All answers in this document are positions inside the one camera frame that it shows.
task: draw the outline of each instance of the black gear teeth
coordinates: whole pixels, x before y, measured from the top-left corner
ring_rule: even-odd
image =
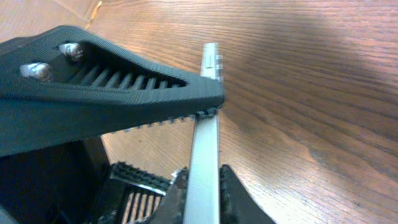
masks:
[[[191,121],[194,121],[196,118],[200,118],[200,119],[203,119],[203,118],[212,118],[212,117],[216,116],[218,110],[221,109],[221,107],[222,107],[222,105],[219,106],[219,107],[216,107],[216,108],[210,108],[210,109],[207,109],[207,110],[198,111],[198,112],[196,112],[195,114],[189,114],[189,115],[187,115],[187,116],[179,116],[179,117],[177,117],[177,118],[169,117],[168,121],[169,121],[170,124],[174,124],[174,122],[175,122],[176,119],[179,119],[181,122],[184,122],[184,121],[185,121],[185,118],[190,118]],[[165,123],[165,121],[159,121],[159,122],[158,122],[159,126],[162,126],[164,123]],[[147,124],[147,127],[148,127],[148,128],[151,128],[151,127],[153,127],[153,126],[154,126],[153,123]],[[128,132],[130,132],[133,128],[127,128],[127,129],[125,129],[125,130],[123,130],[123,131],[124,131],[125,133],[128,133]]]
[[[170,187],[170,180],[150,174],[133,166],[127,165],[125,162],[118,162],[111,166],[111,179],[118,179],[129,184],[143,187],[147,186],[148,190],[155,190],[166,193]]]

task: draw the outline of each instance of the black 3d-printed part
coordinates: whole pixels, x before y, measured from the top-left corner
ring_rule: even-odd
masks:
[[[157,210],[151,216],[137,220],[134,224],[181,224],[185,210],[187,185],[188,170],[182,169]]]
[[[136,186],[144,185],[147,189],[154,189],[156,192],[166,193],[170,187],[169,180],[134,168],[124,162],[112,164],[110,179],[118,179]]]
[[[132,180],[139,182],[139,186],[132,184]],[[163,177],[149,174],[123,162],[113,164],[87,222],[113,224],[122,223],[123,219],[130,222],[147,217],[156,210],[156,200],[160,203],[164,197],[157,192],[166,192],[169,187],[170,181]]]
[[[229,165],[220,169],[221,223],[274,224],[250,197]]]
[[[66,42],[81,45],[79,62],[59,51]],[[54,81],[22,77],[19,67],[34,62],[49,64]],[[212,115],[223,102],[218,81],[148,61],[77,27],[0,45],[0,156]]]

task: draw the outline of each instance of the metal ruler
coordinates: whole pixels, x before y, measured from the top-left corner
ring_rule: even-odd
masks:
[[[218,44],[205,44],[201,76],[222,81],[222,57]],[[184,224],[220,223],[220,177],[218,171],[218,115],[198,118],[193,134]]]

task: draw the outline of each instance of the wooden table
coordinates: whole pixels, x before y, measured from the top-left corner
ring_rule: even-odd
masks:
[[[120,0],[91,21],[97,1],[73,2],[51,3],[55,23],[174,67],[199,73],[203,44],[219,43],[221,163],[276,222],[398,222],[397,1]],[[41,30],[56,25],[32,13]],[[186,121],[103,140],[111,161],[169,178],[189,165],[192,131]]]

